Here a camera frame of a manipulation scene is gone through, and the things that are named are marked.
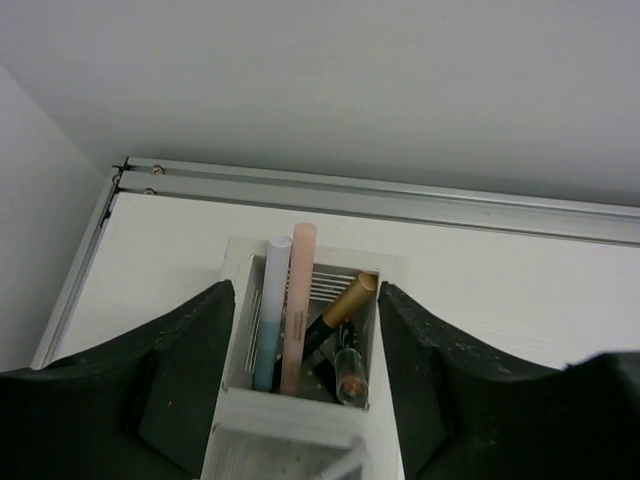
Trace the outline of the pink makeup pen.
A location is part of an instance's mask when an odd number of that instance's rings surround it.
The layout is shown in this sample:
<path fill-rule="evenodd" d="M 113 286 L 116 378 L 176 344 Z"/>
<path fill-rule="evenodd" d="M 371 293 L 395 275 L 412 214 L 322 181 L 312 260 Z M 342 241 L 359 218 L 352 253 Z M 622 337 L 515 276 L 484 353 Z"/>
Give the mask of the pink makeup pen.
<path fill-rule="evenodd" d="M 294 226 L 280 382 L 280 393 L 287 396 L 296 396 L 299 388 L 316 239 L 314 224 Z"/>

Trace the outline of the black gold mascara tube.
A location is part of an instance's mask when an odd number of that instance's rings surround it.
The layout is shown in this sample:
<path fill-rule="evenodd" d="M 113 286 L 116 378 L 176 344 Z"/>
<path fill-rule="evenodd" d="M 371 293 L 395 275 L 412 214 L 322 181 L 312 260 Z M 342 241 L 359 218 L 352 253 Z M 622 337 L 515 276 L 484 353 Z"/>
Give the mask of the black gold mascara tube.
<path fill-rule="evenodd" d="M 317 317 L 305 332 L 305 362 L 339 327 L 377 291 L 377 277 L 360 272 L 344 291 Z"/>

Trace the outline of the black clear-capped lip pencil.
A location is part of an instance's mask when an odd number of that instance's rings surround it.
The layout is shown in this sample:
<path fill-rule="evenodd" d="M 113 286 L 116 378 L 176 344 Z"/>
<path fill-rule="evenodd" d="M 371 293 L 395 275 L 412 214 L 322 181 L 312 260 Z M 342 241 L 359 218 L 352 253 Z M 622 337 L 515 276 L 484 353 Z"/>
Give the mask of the black clear-capped lip pencil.
<path fill-rule="evenodd" d="M 368 382 L 357 329 L 351 321 L 340 327 L 334 365 L 338 401 L 343 405 L 364 408 L 368 399 Z"/>

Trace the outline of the blue white makeup pen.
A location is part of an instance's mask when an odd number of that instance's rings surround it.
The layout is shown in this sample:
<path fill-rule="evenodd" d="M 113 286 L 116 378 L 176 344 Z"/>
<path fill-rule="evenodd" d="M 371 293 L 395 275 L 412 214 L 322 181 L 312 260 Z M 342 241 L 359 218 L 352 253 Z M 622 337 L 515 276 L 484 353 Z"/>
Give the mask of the blue white makeup pen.
<path fill-rule="evenodd" d="M 253 388 L 262 392 L 272 388 L 291 246 L 291 237 L 281 234 L 272 237 L 267 247 L 253 373 Z"/>

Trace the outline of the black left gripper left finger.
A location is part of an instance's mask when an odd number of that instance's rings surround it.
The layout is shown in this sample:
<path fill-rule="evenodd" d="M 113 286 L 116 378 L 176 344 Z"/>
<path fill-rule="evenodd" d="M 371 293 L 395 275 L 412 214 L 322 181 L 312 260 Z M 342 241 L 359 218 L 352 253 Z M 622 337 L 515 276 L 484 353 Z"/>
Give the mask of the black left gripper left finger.
<path fill-rule="evenodd" d="M 41 369 L 1 376 L 5 479 L 198 479 L 235 309 L 230 281 Z"/>

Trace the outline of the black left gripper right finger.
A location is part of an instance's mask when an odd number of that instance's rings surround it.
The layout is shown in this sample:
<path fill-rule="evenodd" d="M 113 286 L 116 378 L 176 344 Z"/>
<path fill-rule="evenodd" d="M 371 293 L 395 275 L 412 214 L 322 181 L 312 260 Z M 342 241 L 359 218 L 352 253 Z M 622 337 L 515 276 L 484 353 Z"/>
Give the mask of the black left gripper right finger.
<path fill-rule="evenodd" d="M 561 369 L 501 351 L 384 283 L 379 315 L 408 479 L 635 479 L 639 356 Z"/>

